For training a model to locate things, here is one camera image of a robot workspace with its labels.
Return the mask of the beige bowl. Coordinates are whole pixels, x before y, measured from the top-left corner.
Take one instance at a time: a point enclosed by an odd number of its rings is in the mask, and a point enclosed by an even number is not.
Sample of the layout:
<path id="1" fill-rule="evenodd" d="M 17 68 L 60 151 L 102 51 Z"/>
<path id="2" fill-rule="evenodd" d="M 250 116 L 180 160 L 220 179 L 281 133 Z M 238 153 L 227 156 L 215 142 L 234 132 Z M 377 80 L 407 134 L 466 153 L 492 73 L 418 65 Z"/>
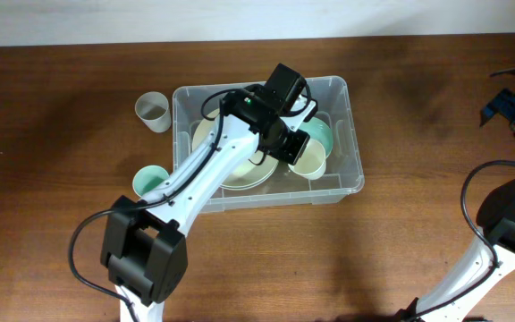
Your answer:
<path id="1" fill-rule="evenodd" d="M 259 159 L 253 162 L 253 156 L 258 153 L 258 135 L 249 131 L 248 125 L 233 115 L 221 116 L 219 109 L 210 115 L 214 120 L 203 119 L 192 139 L 193 152 L 201 152 L 202 160 L 205 160 L 206 153 L 209 155 L 209 164 L 203 165 L 201 173 L 205 179 L 212 179 L 215 174 L 217 180 L 225 181 L 248 160 L 254 165 L 262 165 L 267 159 L 277 160 L 260 152 Z"/>
<path id="2" fill-rule="evenodd" d="M 243 191 L 263 183 L 273 173 L 279 162 L 267 159 L 262 165 L 254 165 L 249 160 L 239 165 L 221 184 L 230 191 Z"/>

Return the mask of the cream cup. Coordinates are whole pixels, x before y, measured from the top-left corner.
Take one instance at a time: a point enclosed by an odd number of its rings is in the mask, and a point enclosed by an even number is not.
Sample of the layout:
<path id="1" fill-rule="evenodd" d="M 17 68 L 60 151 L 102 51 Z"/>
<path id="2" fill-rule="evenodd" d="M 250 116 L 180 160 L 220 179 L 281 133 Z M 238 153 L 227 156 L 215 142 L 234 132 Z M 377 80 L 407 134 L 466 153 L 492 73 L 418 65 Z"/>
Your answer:
<path id="1" fill-rule="evenodd" d="M 289 168 L 305 179 L 319 179 L 326 170 L 325 147 L 318 140 L 310 140 L 297 163 Z"/>

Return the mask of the green bowl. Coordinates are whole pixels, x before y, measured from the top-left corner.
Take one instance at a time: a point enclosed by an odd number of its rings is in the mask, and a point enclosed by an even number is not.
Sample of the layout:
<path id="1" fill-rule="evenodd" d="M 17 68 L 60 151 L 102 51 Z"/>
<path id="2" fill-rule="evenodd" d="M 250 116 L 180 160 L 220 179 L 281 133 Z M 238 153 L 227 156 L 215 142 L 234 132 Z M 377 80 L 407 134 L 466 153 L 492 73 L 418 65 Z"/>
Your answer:
<path id="1" fill-rule="evenodd" d="M 333 151 L 333 132 L 321 119 L 313 117 L 308 122 L 302 123 L 300 130 L 309 134 L 310 138 L 319 141 L 325 149 L 325 157 L 329 157 Z"/>

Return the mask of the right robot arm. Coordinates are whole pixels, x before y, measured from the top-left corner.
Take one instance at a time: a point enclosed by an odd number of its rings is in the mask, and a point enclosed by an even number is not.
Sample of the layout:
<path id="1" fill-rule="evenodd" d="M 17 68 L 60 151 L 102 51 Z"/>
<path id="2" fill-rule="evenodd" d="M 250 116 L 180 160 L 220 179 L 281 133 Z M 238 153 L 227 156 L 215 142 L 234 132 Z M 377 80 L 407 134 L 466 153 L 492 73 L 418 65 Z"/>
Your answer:
<path id="1" fill-rule="evenodd" d="M 509 120 L 515 135 L 515 93 L 502 90 L 481 111 L 481 122 L 496 114 Z M 515 168 L 515 161 L 494 160 L 478 165 L 466 177 L 460 193 L 462 215 L 475 235 L 473 242 L 445 278 L 427 295 L 400 310 L 398 321 L 465 321 L 468 313 L 515 270 L 515 179 L 492 190 L 475 218 L 467 208 L 472 179 L 488 167 Z"/>

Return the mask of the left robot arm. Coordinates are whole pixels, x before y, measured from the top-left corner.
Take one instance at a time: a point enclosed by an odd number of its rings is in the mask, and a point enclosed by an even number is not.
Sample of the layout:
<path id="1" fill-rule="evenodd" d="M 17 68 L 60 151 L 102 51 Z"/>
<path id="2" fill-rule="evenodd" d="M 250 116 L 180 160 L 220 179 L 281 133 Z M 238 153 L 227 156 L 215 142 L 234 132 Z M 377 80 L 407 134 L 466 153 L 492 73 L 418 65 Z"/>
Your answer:
<path id="1" fill-rule="evenodd" d="M 100 262 L 137 321 L 139 306 L 161 305 L 188 266 L 186 236 L 225 179 L 260 151 L 294 165 L 309 141 L 300 124 L 317 112 L 307 81 L 278 64 L 264 84 L 216 93 L 214 127 L 168 179 L 140 201 L 120 197 L 107 220 Z"/>

